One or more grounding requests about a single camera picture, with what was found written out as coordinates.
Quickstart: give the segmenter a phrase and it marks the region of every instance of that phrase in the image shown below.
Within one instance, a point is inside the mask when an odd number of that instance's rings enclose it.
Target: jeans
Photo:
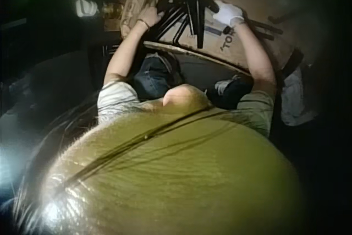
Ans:
[[[132,87],[136,90],[140,101],[160,99],[166,92],[179,84],[172,82],[172,75],[157,54],[148,54],[139,72],[134,76]],[[208,90],[207,97],[214,106],[226,110],[234,110],[240,99],[250,93],[252,86],[243,81],[234,80],[219,96],[214,88]]]
[[[133,88],[141,101],[163,97],[166,92],[181,84],[171,83],[172,75],[157,54],[148,54],[139,72],[133,78]]]

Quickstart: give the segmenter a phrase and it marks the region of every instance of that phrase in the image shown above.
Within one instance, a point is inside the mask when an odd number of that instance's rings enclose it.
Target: person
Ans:
[[[254,80],[237,109],[215,108],[180,84],[173,60],[158,54],[134,76],[140,94],[127,83],[142,36],[162,17],[147,6],[108,65],[98,125],[54,159],[40,184],[27,181],[14,207],[19,226],[40,223],[54,234],[297,233],[299,181],[267,139],[273,68],[242,10],[217,3],[214,18],[238,34]]]

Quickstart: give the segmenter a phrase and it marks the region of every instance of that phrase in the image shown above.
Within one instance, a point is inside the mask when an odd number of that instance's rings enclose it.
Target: gloved hand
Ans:
[[[215,0],[215,2],[218,4],[220,10],[213,15],[213,19],[230,27],[235,27],[236,24],[244,21],[242,9],[231,4],[226,4],[221,0]]]

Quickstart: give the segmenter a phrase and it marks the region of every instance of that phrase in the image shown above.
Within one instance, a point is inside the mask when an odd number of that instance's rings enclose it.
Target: cloth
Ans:
[[[132,86],[141,101],[160,99],[172,88],[170,73],[161,56],[157,53],[148,54],[139,72],[134,76]]]
[[[142,112],[144,110],[141,104],[132,86],[121,81],[112,81],[99,94],[99,123],[113,121],[127,113]],[[229,111],[221,118],[243,124],[269,137],[273,106],[273,100],[265,92],[254,91],[242,97],[237,110]]]
[[[281,119],[288,126],[299,126],[313,120],[318,113],[305,105],[301,68],[297,68],[284,80],[281,93]]]
[[[146,111],[142,107],[143,101],[159,99],[171,88],[167,81],[169,75],[158,55],[151,54],[146,57],[135,76],[134,88],[120,80],[112,80],[106,84],[98,97],[99,124],[114,121],[128,113]],[[273,100],[263,91],[254,91],[244,96],[242,94],[242,97],[236,98],[235,101],[233,110],[219,118],[243,124],[268,137],[274,108]]]

